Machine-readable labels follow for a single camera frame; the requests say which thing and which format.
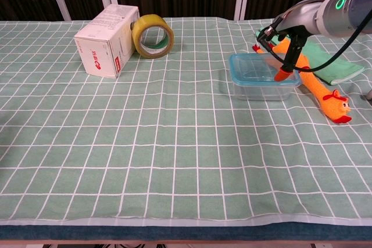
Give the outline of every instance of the orange rubber chicken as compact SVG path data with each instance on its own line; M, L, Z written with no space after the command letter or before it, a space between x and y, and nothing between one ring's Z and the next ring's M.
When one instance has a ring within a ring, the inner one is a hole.
M285 38L280 42L280 44L273 47L273 51L275 53L286 53L288 47L289 40ZM257 53L263 53L257 45L253 46L253 49ZM296 66L309 69L309 61L307 57L300 54ZM312 94L314 94L320 104L321 110L329 119L334 123L347 123L351 121L352 118L347 115L350 111L350 107L346 97L342 97L337 89L331 92L315 77L313 73L299 72L299 74L303 84Z

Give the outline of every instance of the tape roll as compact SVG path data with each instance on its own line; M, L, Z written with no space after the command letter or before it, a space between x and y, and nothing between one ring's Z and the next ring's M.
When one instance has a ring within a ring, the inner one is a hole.
M159 27L164 31L164 36L160 42L155 45L145 46L142 43L142 34L150 27ZM174 42L172 29L158 15L145 15L140 17L132 29L132 38L135 49L145 58L158 58L170 52Z

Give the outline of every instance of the cardboard box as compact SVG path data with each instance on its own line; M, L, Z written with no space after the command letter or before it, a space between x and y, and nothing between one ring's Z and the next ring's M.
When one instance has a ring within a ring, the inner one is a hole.
M110 4L74 36L88 74L119 76L135 50L131 24L139 17L136 6Z

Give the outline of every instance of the clear plastic container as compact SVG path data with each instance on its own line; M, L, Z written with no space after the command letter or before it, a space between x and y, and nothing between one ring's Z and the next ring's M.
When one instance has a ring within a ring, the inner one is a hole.
M284 100L301 78L294 71L285 81L274 81L282 64L269 53L238 53L230 56L230 76L234 95L249 100Z

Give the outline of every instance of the green towel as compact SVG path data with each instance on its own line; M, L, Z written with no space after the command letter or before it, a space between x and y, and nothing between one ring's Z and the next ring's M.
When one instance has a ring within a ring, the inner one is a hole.
M275 36L271 42L274 45L279 44L277 36ZM302 53L309 59L311 68L321 65L331 58L331 55L326 53L319 45L314 44L311 41L306 43L302 49ZM324 69L314 72L314 74L328 84L336 85L356 77L363 71L363 66L338 58L333 61L332 64Z

